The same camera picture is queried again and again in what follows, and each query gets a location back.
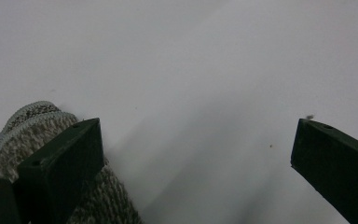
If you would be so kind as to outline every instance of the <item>dust speck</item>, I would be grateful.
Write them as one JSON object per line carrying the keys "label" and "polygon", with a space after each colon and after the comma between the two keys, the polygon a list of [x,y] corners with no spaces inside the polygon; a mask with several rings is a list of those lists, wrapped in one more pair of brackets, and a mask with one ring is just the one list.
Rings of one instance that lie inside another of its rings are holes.
{"label": "dust speck", "polygon": [[315,115],[307,115],[307,116],[305,117],[305,119],[313,119],[313,118],[315,118]]}

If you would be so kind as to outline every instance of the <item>screw hole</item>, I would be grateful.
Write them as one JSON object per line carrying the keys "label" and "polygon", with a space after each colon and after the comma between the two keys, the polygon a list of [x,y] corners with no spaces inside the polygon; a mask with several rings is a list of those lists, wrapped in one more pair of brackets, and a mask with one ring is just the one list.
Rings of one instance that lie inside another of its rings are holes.
{"label": "screw hole", "polygon": [[33,162],[32,162],[32,165],[33,165],[33,166],[39,166],[39,165],[40,165],[40,162],[41,162],[41,160],[33,161]]}

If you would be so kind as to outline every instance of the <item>white table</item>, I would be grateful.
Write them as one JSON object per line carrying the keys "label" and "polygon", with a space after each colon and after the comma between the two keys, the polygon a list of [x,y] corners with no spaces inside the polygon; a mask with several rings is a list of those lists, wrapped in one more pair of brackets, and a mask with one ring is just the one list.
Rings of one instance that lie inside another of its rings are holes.
{"label": "white table", "polygon": [[147,223],[347,223],[290,167],[298,119],[358,139],[358,1],[0,1],[0,129],[101,118]]}

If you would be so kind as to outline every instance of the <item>white surface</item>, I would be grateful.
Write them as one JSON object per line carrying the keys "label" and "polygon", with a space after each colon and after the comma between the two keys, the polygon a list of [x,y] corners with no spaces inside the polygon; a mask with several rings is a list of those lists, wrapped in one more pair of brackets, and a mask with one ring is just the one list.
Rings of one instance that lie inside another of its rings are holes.
{"label": "white surface", "polygon": [[358,138],[358,1],[1,0],[0,129],[37,100],[101,118],[147,223],[347,223],[290,153]]}

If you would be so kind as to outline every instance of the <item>knit fabric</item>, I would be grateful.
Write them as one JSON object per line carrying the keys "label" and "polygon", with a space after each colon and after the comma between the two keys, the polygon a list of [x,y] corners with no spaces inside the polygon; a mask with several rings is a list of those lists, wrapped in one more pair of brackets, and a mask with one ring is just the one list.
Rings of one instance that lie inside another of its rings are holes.
{"label": "knit fabric", "polygon": [[[50,102],[36,102],[21,108],[0,133],[0,178],[14,182],[18,178],[17,166],[22,161],[75,123],[74,115],[61,112]],[[84,192],[68,224],[143,223],[108,163],[104,159],[104,168]]]}

